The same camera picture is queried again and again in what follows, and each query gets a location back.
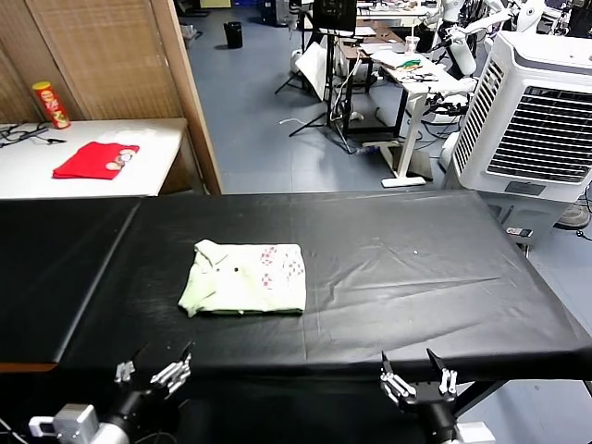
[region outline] pringles can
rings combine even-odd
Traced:
[[[49,81],[38,81],[33,85],[33,90],[43,102],[47,114],[52,119],[54,128],[63,130],[71,125],[66,109],[59,103],[59,99]]]

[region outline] white desk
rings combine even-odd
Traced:
[[[0,148],[0,199],[156,196],[179,149],[188,145],[186,128],[184,118],[81,121],[41,134],[66,143],[31,138],[5,146]],[[113,180],[52,179],[54,169],[88,142],[138,145],[140,151]]]
[[[359,8],[357,13],[358,20],[396,20],[396,19],[419,19],[426,16],[430,12],[430,8],[426,6],[418,6],[411,11],[402,9],[392,9],[387,11],[372,10],[369,8]]]
[[[405,138],[405,144],[402,147],[401,157],[397,167],[394,165],[392,153],[387,146],[380,147],[380,153],[385,158],[388,167],[393,172],[394,178],[382,180],[382,186],[385,188],[406,187],[411,185],[425,185],[426,181],[423,178],[408,178],[407,170],[413,149],[415,148],[415,140],[421,126],[421,119],[428,106],[426,104],[427,95],[429,93],[461,93],[463,91],[463,84],[454,79],[444,69],[437,67],[430,60],[420,54],[404,55],[396,54],[392,51],[379,51],[372,55],[372,58],[377,63],[381,63],[387,73],[392,79],[398,82],[409,94],[407,101],[414,102],[413,112],[409,121],[409,128]],[[394,69],[408,60],[420,60],[422,67],[413,71],[415,74],[434,74],[438,77],[436,81],[407,81],[404,79],[408,73],[401,72]]]

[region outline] trash can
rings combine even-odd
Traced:
[[[228,49],[242,48],[242,25],[239,21],[229,21],[224,24]]]

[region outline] folded shirt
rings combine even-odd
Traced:
[[[87,143],[54,170],[54,179],[114,179],[138,150],[137,145]]]
[[[195,259],[179,306],[197,312],[301,313],[306,279],[300,247],[279,245],[195,244]]]

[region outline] gray floor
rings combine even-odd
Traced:
[[[244,47],[227,50],[222,23],[243,23]],[[227,193],[381,190],[389,170],[378,155],[346,155],[325,132],[308,129],[288,138],[298,124],[323,111],[313,97],[292,88],[273,92],[288,76],[290,50],[300,36],[256,23],[252,9],[185,18],[203,37],[190,50],[191,67],[216,149]],[[377,86],[370,98],[354,96],[355,109],[368,118],[380,106],[394,120],[399,90]],[[420,146],[433,139],[424,133]],[[425,148],[439,153],[439,143]],[[436,189],[442,173],[433,160]],[[554,229],[531,253],[531,261],[563,303],[592,333],[592,242]],[[515,381],[466,414],[485,421],[501,444],[586,444],[592,441],[592,399],[577,381]]]

